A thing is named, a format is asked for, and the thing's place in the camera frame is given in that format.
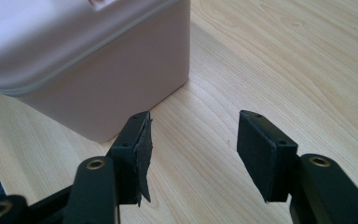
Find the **tabletop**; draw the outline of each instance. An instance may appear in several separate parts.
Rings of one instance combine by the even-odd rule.
[[[242,109],[358,187],[358,0],[193,0],[190,47],[188,82],[150,110],[152,202],[121,206],[122,223],[290,223],[288,203],[264,203],[237,153]],[[0,94],[0,178],[29,204],[71,185],[113,141]]]

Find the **pink plastic bin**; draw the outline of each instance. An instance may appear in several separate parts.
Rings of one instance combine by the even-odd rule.
[[[102,142],[188,78],[189,0],[0,1],[0,92]]]

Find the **plastic container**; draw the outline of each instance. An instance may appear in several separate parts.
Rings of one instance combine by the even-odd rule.
[[[189,0],[0,1],[0,92],[102,142],[183,85]]]

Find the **wood grain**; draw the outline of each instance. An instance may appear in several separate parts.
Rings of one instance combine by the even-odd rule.
[[[358,186],[358,1],[193,0],[191,10],[189,81],[151,110],[152,203],[122,206],[123,223],[290,223],[288,203],[265,204],[236,152],[241,109]],[[71,184],[112,141],[0,95],[0,177],[29,203]]]

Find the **box lid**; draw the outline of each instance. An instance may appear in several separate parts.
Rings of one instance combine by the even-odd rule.
[[[0,0],[0,92],[19,95],[178,0]]]

